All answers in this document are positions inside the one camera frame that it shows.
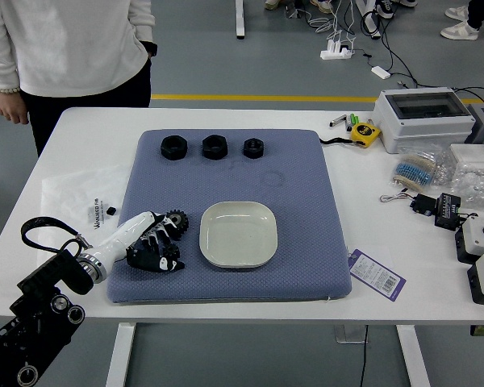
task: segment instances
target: person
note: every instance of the person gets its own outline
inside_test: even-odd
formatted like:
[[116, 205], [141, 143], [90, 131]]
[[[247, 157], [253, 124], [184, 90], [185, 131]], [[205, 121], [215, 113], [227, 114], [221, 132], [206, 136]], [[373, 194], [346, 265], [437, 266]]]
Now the person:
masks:
[[470, 0], [467, 6], [448, 8], [445, 12], [460, 23], [441, 30], [441, 35], [452, 40], [477, 40], [478, 30], [484, 21], [484, 0]]
[[40, 155], [70, 107], [148, 107], [154, 26], [150, 0], [0, 0], [0, 115]]
[[[275, 10], [280, 5], [282, 0], [265, 0], [266, 10]], [[332, 0], [310, 0], [310, 3], [317, 6], [321, 12], [324, 14], [332, 14], [333, 7], [331, 4]]]
[[418, 4], [417, 0], [376, 0], [375, 10], [377, 14], [384, 19], [392, 19], [396, 10], [393, 10], [393, 2], [401, 6], [412, 8]]

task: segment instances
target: purple tag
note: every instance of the purple tag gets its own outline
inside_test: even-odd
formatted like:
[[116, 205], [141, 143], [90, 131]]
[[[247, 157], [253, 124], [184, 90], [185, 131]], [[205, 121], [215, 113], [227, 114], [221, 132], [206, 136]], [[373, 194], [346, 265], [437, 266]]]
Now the purple tag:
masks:
[[349, 255], [348, 264], [352, 276], [392, 302], [396, 301], [405, 285], [405, 279], [360, 250], [355, 250]]

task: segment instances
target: bracelet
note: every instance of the bracelet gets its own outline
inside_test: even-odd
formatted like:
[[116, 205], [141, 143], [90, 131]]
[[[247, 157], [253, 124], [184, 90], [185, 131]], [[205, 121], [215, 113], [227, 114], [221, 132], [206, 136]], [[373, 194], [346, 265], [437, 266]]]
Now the bracelet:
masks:
[[4, 94], [14, 94], [19, 92], [19, 87], [14, 87], [13, 89], [0, 89], [0, 93]]

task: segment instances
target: gray floor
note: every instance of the gray floor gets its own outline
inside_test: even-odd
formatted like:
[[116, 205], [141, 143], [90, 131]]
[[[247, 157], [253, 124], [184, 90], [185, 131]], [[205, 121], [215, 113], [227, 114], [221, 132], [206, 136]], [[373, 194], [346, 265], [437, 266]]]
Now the gray floor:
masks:
[[[348, 0], [342, 2], [345, 9]], [[152, 107], [351, 112], [373, 109], [371, 102], [354, 102], [354, 97], [376, 98], [382, 89], [398, 88], [398, 81], [413, 86], [404, 76], [383, 81], [373, 75], [362, 51], [350, 60], [321, 60], [327, 34], [316, 35], [304, 19], [286, 19], [282, 7], [265, 11], [263, 0], [244, 1], [247, 37], [237, 40], [234, 3], [152, 2], [159, 44], [152, 91], [177, 98], [154, 99]], [[444, 16], [444, 9], [456, 5], [419, 0], [413, 10], [399, 7], [387, 28], [391, 49], [420, 84], [484, 87], [484, 26], [475, 42], [439, 36], [441, 28], [457, 23]], [[310, 4], [307, 9], [322, 16]], [[382, 42], [363, 36], [358, 15], [356, 21], [355, 48], [373, 56], [370, 64], [389, 68]], [[391, 71], [406, 72], [397, 59]], [[474, 91], [484, 97], [484, 90]], [[192, 100], [187, 94], [220, 97]], [[271, 97], [267, 102], [227, 101], [225, 95]], [[320, 102], [279, 102], [272, 96], [311, 96]], [[335, 101], [323, 102], [323, 97]], [[0, 232], [35, 162], [30, 127], [0, 117]], [[6, 321], [0, 318], [0, 326]], [[105, 385], [117, 323], [86, 320], [38, 385]], [[484, 386], [484, 338], [470, 337], [468, 327], [417, 331], [433, 386]], [[324, 325], [140, 325], [127, 385], [358, 385], [362, 350], [337, 344], [333, 328]], [[409, 385], [393, 327], [369, 329], [365, 385]]]

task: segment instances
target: sneaker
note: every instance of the sneaker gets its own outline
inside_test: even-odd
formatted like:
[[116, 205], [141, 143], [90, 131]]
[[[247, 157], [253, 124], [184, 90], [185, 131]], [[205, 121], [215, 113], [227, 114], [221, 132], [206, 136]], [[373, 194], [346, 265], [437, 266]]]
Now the sneaker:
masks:
[[265, 9], [266, 10], [275, 10], [277, 6], [280, 5], [281, 0], [265, 0]]
[[477, 40], [478, 30], [470, 27], [469, 24], [464, 21], [453, 27], [445, 28], [441, 31], [441, 35], [453, 40]]
[[465, 22], [468, 20], [468, 6], [460, 6], [458, 8], [448, 8], [445, 12], [445, 15], [447, 15], [449, 18], [455, 19], [455, 20], [461, 20], [462, 22]]
[[392, 0], [392, 2], [397, 2], [398, 4], [409, 7], [418, 5], [418, 2], [416, 0]]
[[394, 16], [392, 5], [390, 0], [377, 0], [375, 8], [384, 19], [391, 19]]
[[310, 3], [317, 6], [321, 12], [324, 14], [333, 14], [333, 6], [331, 4], [332, 0], [327, 0], [326, 2], [320, 2], [318, 0], [310, 0]]

